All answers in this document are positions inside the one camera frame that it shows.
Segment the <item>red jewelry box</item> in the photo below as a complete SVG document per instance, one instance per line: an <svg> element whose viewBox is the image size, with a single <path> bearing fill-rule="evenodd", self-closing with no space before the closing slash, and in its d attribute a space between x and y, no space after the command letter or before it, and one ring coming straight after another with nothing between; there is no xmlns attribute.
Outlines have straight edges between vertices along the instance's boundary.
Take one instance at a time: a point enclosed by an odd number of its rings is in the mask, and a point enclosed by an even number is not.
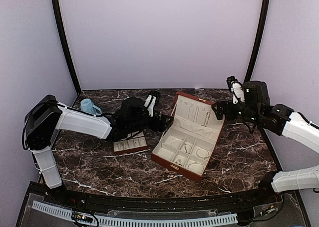
<svg viewBox="0 0 319 227"><path fill-rule="evenodd" d="M159 165L201 182L213 155L225 119L217 120L212 102L178 92L171 127L151 153Z"/></svg>

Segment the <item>red jewelry tray insert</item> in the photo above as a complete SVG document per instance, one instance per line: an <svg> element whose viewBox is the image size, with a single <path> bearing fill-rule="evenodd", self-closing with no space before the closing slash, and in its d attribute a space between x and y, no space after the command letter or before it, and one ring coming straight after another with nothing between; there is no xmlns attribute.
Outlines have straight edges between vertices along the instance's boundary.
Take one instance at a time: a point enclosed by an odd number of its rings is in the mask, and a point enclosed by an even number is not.
<svg viewBox="0 0 319 227"><path fill-rule="evenodd" d="M138 152L148 148L144 137L120 140L118 142L114 142L113 146L115 155Z"/></svg>

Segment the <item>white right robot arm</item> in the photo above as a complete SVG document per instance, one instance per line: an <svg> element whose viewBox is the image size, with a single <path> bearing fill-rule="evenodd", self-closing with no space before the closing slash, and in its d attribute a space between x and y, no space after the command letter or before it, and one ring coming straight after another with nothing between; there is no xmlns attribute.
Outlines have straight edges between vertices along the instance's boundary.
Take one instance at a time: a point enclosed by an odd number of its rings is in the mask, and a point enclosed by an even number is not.
<svg viewBox="0 0 319 227"><path fill-rule="evenodd" d="M241 120L250 133L253 133L255 128L267 129L278 136L297 141L315 152L319 151L318 125L286 105L271 105L265 82L240 83L234 76L230 76L227 78L227 85L233 95L232 100L218 101L212 105L218 120ZM318 166L294 171L268 172L259 182L254 199L259 204L265 204L274 193L302 189L318 191Z"/></svg>

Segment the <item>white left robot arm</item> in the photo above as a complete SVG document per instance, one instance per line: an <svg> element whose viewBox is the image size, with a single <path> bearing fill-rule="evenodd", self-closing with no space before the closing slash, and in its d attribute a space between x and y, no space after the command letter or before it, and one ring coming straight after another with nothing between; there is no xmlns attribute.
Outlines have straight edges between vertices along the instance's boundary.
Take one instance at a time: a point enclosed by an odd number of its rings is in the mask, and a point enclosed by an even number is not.
<svg viewBox="0 0 319 227"><path fill-rule="evenodd" d="M137 97L125 99L113 114L91 114L58 102L54 95L45 96L26 115L22 131L22 147L32 152L35 163L51 197L60 205L70 201L70 193L62 188L51 138L56 130L67 130L98 139L117 142L131 139L145 129L164 132L174 117L155 110L160 99L158 92L150 92L146 100Z"/></svg>

